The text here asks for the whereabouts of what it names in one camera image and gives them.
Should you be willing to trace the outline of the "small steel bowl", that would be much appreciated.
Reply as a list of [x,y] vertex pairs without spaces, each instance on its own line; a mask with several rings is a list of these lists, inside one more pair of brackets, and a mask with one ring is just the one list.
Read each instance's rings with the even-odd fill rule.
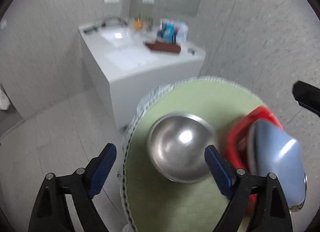
[[160,117],[146,139],[149,159],[156,170],[173,182],[185,184],[210,175],[204,151],[216,144],[214,129],[202,118],[186,112]]

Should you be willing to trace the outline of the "blue plastic plate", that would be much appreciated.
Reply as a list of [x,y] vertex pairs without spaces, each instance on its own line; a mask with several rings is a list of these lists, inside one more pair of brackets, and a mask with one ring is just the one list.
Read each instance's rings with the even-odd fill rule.
[[259,119],[249,128],[247,158],[252,175],[277,176],[289,206],[305,173],[300,143],[270,121]]

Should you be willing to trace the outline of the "green round tablecloth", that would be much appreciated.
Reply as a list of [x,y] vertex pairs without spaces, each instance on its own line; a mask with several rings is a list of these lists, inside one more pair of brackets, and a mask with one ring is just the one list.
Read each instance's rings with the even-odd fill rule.
[[225,211],[204,149],[263,101],[223,78],[159,86],[139,103],[123,140],[121,200],[130,231],[212,231]]

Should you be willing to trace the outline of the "red plastic basin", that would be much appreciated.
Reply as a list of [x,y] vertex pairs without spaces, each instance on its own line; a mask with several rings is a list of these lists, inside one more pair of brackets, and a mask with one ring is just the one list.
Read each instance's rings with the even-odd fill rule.
[[273,112],[269,108],[261,105],[243,117],[229,131],[226,138],[225,158],[228,159],[235,168],[242,168],[250,174],[247,158],[248,134],[251,125],[259,119],[270,121],[277,128],[284,130]]

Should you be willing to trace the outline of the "white sink counter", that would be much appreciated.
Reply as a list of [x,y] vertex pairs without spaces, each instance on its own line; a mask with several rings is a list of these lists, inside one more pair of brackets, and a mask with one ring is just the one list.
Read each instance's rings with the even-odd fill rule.
[[140,100],[158,86],[196,77],[206,52],[185,41],[179,54],[151,51],[155,33],[129,27],[79,27],[81,53],[93,85],[117,129],[127,126]]

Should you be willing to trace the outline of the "brown folded cloth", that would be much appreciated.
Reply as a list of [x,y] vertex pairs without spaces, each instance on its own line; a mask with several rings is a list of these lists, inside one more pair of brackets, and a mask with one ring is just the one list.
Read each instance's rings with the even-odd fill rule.
[[144,45],[151,51],[180,54],[181,47],[175,43],[163,43],[155,41],[153,43],[144,42]]

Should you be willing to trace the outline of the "blue white plastic bag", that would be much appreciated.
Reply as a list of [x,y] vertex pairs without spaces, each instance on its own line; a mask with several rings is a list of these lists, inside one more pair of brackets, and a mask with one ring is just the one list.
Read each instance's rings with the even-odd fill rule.
[[181,44],[187,40],[189,27],[182,21],[162,18],[157,39],[165,43]]

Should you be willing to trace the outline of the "chrome faucet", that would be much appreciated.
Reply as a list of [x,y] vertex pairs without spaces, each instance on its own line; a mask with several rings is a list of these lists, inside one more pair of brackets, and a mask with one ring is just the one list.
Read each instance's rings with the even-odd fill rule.
[[146,30],[147,31],[152,31],[152,28],[153,28],[153,18],[152,17],[149,17],[146,19]]

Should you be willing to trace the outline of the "orange soap bottle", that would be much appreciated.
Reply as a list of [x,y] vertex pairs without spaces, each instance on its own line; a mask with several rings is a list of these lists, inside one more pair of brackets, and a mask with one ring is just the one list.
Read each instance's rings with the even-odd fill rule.
[[144,22],[142,20],[142,17],[141,17],[141,13],[139,12],[137,14],[137,16],[135,17],[135,20],[133,22],[133,27],[136,31],[140,31],[140,30],[143,30],[144,29]]

